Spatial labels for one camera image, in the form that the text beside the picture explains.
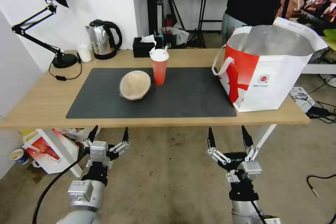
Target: white tote bag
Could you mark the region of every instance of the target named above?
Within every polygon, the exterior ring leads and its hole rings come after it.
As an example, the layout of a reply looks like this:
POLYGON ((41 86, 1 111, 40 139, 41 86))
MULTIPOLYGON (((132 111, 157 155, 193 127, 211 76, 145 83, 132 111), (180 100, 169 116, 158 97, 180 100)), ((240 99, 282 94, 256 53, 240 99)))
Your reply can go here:
POLYGON ((310 28, 277 17, 271 26, 236 29, 217 72, 238 112, 280 107, 315 51, 327 44, 310 28))

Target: bowl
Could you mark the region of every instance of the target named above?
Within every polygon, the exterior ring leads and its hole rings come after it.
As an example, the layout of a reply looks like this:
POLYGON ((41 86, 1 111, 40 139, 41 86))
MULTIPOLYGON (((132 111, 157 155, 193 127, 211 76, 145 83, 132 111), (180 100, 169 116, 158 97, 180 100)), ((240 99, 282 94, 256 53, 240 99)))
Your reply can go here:
POLYGON ((151 78, 144 71, 132 71, 124 75, 120 81, 120 95, 127 100, 138 100, 144 97, 151 86, 151 78))

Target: kettle handle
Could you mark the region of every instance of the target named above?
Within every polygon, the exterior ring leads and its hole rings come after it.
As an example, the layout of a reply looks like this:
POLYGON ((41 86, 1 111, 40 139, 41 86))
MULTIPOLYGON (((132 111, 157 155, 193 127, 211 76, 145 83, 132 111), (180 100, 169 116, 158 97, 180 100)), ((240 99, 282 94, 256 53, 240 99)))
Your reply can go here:
POLYGON ((123 38, 121 36, 121 31, 120 31, 119 27, 115 23, 109 22, 109 21, 104 21, 103 25, 107 28, 106 32, 107 32, 108 36, 110 37, 110 45, 111 46, 114 46, 115 43, 114 43, 114 38, 113 38, 113 35, 112 35, 112 32, 111 32, 110 28, 115 29, 115 31, 117 32, 117 35, 119 37, 119 42, 118 42, 118 44, 115 45, 114 49, 118 50, 121 46, 121 43, 123 42, 123 38))

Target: gray pants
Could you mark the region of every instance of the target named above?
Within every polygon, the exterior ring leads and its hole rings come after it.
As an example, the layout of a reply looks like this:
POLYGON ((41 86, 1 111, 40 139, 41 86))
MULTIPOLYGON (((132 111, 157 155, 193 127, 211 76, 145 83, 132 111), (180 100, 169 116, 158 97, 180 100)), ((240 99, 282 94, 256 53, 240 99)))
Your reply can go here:
POLYGON ((236 28, 246 25, 224 13, 222 20, 222 45, 225 45, 236 28))

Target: cup lid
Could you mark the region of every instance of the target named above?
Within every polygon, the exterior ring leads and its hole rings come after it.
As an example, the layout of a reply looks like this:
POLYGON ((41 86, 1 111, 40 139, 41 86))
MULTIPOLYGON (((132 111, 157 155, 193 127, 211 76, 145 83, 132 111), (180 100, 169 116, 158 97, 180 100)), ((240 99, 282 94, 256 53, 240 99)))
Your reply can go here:
POLYGON ((155 49, 150 53, 150 58, 154 61, 166 61, 169 59, 169 54, 165 49, 155 49))

